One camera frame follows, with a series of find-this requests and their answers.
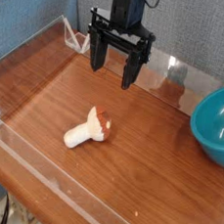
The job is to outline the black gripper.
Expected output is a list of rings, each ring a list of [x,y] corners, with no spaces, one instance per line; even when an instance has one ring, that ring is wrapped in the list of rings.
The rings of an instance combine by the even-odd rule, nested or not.
[[[130,87],[138,77],[142,64],[150,60],[151,48],[156,36],[142,26],[140,22],[127,29],[110,19],[110,12],[101,8],[91,9],[92,21],[89,24],[90,64],[93,70],[104,65],[108,46],[128,54],[123,70],[123,90]]]

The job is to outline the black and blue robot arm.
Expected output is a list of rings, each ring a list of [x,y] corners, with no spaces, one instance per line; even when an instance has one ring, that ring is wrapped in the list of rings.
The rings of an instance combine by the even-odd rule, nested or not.
[[[98,7],[91,9],[90,64],[93,70],[104,66],[108,46],[128,55],[123,70],[122,88],[130,87],[138,77],[143,64],[150,60],[156,36],[142,25],[145,6],[155,8],[147,0],[112,0],[110,11]]]

